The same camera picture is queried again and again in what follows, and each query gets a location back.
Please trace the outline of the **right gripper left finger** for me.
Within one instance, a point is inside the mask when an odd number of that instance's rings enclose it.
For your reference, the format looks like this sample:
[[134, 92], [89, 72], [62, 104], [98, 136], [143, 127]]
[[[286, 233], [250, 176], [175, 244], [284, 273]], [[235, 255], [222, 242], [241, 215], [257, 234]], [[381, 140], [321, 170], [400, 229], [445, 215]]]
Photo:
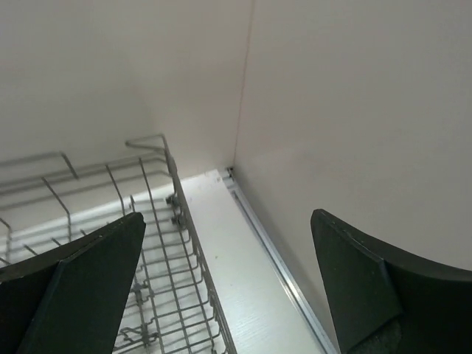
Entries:
[[111, 353], [145, 228], [132, 212], [1, 268], [1, 352]]

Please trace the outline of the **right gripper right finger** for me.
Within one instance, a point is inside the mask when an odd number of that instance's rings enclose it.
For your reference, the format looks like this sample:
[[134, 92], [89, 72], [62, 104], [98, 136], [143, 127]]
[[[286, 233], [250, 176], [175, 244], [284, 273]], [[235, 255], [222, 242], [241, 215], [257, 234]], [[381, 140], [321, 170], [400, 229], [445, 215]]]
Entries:
[[471, 272], [313, 211], [316, 258], [342, 353], [470, 353]]

